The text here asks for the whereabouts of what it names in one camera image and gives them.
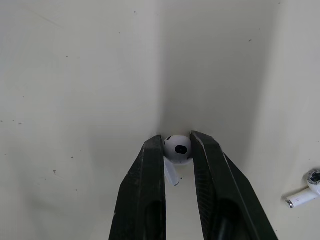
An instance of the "earbud stem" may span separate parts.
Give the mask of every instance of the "earbud stem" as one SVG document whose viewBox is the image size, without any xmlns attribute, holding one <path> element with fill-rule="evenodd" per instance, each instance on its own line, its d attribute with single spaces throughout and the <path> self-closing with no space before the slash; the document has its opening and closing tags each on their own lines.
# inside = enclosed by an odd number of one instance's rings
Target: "earbud stem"
<svg viewBox="0 0 320 240">
<path fill-rule="evenodd" d="M 290 208 L 295 208 L 301 204 L 307 203 L 313 199 L 318 198 L 319 195 L 314 193 L 309 187 L 295 195 L 289 196 L 285 199 Z"/>
<path fill-rule="evenodd" d="M 176 172 L 176 168 L 172 162 L 170 162 L 165 156 L 164 160 L 164 175 L 168 182 L 173 186 L 177 186 L 180 182 L 180 178 Z"/>
</svg>

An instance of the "wireless earbud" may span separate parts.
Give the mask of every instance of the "wireless earbud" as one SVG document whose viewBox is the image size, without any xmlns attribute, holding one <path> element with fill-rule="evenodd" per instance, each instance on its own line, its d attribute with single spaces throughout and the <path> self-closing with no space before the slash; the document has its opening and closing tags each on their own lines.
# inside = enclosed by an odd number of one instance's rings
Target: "wireless earbud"
<svg viewBox="0 0 320 240">
<path fill-rule="evenodd" d="M 320 170 L 312 170 L 307 174 L 308 188 L 285 199 L 290 208 L 295 208 L 320 197 Z"/>
<path fill-rule="evenodd" d="M 186 136 L 174 135 L 163 141 L 163 148 L 165 177 L 170 184 L 177 186 L 180 178 L 175 165 L 187 165 L 193 161 L 193 158 L 190 158 L 191 141 Z"/>
</svg>

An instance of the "white surface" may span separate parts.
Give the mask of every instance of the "white surface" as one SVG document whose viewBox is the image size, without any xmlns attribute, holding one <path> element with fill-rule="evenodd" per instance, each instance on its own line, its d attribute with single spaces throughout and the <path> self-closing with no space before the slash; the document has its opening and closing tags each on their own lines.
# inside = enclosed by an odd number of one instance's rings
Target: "white surface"
<svg viewBox="0 0 320 240">
<path fill-rule="evenodd" d="M 0 1 L 0 239 L 108 238 L 143 142 L 212 135 L 281 240 L 317 239 L 318 0 Z M 167 239 L 202 239 L 191 165 Z"/>
</svg>

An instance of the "white backdrop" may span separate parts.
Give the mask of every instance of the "white backdrop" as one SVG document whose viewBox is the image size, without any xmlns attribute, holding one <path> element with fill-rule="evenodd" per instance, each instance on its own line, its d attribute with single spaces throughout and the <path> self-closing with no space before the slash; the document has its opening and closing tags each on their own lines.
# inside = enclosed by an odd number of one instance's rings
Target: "white backdrop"
<svg viewBox="0 0 320 240">
<path fill-rule="evenodd" d="M 251 181 L 281 240 L 318 237 L 317 0 L 0 1 L 0 239 L 108 239 L 144 141 L 198 130 Z M 193 166 L 167 239 L 202 239 Z"/>
</svg>

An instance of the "earbud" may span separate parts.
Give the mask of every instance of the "earbud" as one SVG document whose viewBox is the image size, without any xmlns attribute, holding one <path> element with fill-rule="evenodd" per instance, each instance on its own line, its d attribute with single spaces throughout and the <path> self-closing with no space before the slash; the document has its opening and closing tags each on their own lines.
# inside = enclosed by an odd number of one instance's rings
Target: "earbud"
<svg viewBox="0 0 320 240">
<path fill-rule="evenodd" d="M 312 170 L 307 174 L 308 188 L 285 199 L 290 208 L 295 208 L 320 197 L 320 170 Z"/>
<path fill-rule="evenodd" d="M 191 141 L 182 135 L 170 136 L 163 141 L 164 148 L 164 174 L 173 186 L 177 186 L 180 178 L 175 165 L 187 165 L 193 161 L 191 156 Z"/>
</svg>

